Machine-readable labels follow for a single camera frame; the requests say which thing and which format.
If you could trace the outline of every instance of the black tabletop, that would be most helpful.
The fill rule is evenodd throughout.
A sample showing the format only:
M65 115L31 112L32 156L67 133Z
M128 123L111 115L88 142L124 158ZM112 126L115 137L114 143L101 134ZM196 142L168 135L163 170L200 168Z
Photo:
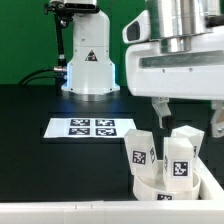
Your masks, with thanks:
M222 185L224 140L209 135L208 102L172 100L176 126L206 132L200 158ZM50 118L131 118L137 129L152 131L157 156L163 137L151 99L119 97L83 102L56 96L53 86L0 86L0 201L135 200L123 138L45 139Z

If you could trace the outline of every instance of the cylindrical housing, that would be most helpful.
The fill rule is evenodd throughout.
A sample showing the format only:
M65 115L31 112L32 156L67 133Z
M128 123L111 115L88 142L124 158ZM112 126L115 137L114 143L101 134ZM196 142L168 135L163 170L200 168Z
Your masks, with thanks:
M164 39L207 32L205 0L146 0L152 37Z

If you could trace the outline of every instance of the white paper sheet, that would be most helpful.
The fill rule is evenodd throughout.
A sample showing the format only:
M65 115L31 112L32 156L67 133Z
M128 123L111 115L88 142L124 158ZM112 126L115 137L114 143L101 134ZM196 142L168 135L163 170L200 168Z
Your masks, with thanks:
M51 118L44 138L123 138L133 119Z

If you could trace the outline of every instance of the white box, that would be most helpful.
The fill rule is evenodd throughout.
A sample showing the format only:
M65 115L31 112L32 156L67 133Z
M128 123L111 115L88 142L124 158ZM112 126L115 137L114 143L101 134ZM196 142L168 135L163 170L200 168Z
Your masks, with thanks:
M167 191L193 188L193 146L187 138L164 138L163 180Z
M124 140L132 175L154 182L159 168L152 133L130 129Z
M191 144L194 147L193 148L194 150L193 168L194 168L198 158L198 154L201 149L201 143L204 137L204 131L186 125L180 128L173 129L171 137L188 138L188 140L191 142Z

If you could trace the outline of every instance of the green backdrop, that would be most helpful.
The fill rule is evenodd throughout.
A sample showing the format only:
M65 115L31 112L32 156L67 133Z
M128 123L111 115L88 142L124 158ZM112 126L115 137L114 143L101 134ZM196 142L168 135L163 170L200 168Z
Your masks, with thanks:
M110 57L117 65L117 82L126 85L122 29L145 8L144 0L98 0L111 21ZM0 13L0 84L18 83L27 74L57 64L53 14L45 16L48 0L7 0ZM64 30L67 59L72 57L72 26Z

